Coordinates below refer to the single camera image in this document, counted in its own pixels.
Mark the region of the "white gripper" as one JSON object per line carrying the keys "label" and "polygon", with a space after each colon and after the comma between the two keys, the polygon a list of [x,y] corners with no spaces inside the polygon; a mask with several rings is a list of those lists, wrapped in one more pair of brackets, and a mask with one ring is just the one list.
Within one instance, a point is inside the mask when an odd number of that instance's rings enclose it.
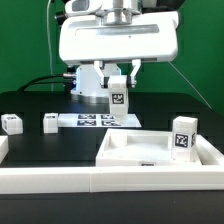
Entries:
{"label": "white gripper", "polygon": [[143,62],[172,61],[178,53],[177,11],[133,16],[129,25],[103,26],[95,16],[70,17],[62,25],[60,58],[68,65],[91,64],[106,89],[109,78],[104,63],[129,63],[128,85],[134,88]]}

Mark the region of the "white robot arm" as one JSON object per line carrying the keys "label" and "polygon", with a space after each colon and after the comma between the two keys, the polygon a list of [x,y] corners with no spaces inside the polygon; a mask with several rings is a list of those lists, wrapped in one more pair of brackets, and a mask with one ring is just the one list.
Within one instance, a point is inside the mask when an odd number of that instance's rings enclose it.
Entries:
{"label": "white robot arm", "polygon": [[174,60],[185,1],[66,0],[59,56],[75,75],[73,97],[121,104],[143,63]]}

